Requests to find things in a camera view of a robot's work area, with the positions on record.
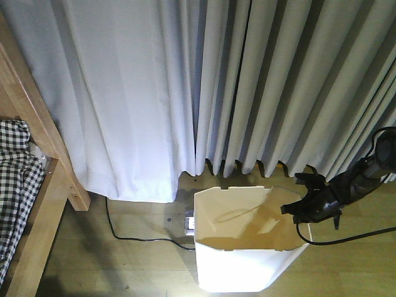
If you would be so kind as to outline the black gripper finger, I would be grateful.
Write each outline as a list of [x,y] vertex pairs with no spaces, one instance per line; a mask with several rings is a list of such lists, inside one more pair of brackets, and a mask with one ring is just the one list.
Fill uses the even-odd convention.
[[296,184],[306,186],[307,193],[304,198],[315,198],[325,189],[325,178],[321,174],[315,173],[296,173]]
[[294,223],[307,223],[308,218],[303,210],[302,201],[296,201],[291,204],[284,204],[280,207],[282,215],[290,214],[293,216]]

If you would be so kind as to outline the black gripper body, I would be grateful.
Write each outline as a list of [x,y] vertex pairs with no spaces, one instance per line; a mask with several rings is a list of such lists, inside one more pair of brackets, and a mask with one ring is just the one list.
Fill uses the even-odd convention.
[[333,218],[334,228],[339,229],[341,204],[330,187],[313,190],[304,197],[304,221],[319,223]]

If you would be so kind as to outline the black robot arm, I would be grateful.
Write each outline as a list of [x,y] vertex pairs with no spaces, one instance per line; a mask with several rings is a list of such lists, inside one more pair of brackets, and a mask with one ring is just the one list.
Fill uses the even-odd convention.
[[333,218],[339,228],[342,208],[350,205],[382,184],[382,178],[395,173],[395,128],[383,127],[372,138],[373,154],[367,154],[346,171],[329,182],[321,174],[296,173],[298,184],[304,184],[308,192],[299,201],[280,207],[282,214],[291,214],[293,223],[319,223]]

